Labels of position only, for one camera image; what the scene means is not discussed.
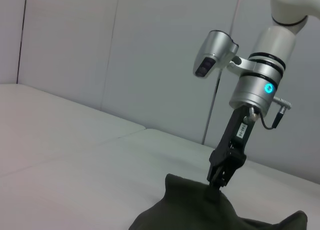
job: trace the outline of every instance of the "fabric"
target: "fabric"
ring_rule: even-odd
[[[271,225],[236,215],[226,196],[208,185],[168,174],[164,198],[140,214],[129,230],[306,230],[299,211]]]

